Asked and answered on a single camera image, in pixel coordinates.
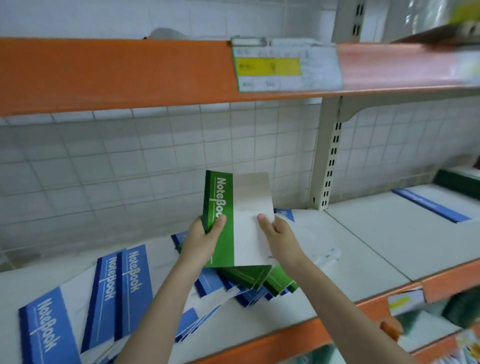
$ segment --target white tile wall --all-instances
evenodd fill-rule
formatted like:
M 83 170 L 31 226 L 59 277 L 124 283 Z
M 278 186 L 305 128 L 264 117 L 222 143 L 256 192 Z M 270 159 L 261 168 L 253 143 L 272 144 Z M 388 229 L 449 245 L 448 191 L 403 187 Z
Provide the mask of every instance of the white tile wall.
M 194 218 L 205 169 L 268 172 L 275 206 L 302 207 L 321 101 L 107 110 L 1 127 L 0 251 L 128 242 Z
M 428 183 L 480 154 L 480 97 L 361 110 L 342 124 L 331 202 Z

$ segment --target yellow sticker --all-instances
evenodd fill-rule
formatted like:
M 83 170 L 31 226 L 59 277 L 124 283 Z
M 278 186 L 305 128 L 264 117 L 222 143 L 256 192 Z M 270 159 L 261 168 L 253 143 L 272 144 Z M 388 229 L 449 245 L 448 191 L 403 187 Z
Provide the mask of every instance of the yellow sticker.
M 411 302 L 411 299 L 410 297 L 408 296 L 403 296 L 403 297 L 400 297 L 398 300 L 396 300 L 395 302 L 391 302 L 388 304 L 388 308 L 390 308 L 390 310 L 396 310 L 397 308 L 399 307 L 402 307 L 402 306 L 405 306 L 406 304 L 410 303 Z
M 237 76 L 301 76 L 298 58 L 235 58 Z

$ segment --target stack of notebooks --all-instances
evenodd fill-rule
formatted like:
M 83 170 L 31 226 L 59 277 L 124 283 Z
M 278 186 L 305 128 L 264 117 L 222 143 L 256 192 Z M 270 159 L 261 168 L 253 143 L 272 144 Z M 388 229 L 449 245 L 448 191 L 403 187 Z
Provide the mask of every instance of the stack of notebooks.
M 230 298 L 247 307 L 298 288 L 272 258 L 256 221 L 258 213 L 271 221 L 274 215 L 284 219 L 320 268 L 340 257 L 320 212 L 274 211 L 266 174 L 207 171 L 205 231 L 221 214 L 227 215 L 227 224 L 187 298 L 177 343 Z M 112 363 L 177 261 L 186 235 L 152 239 L 103 256 L 84 273 L 20 308 L 24 363 Z

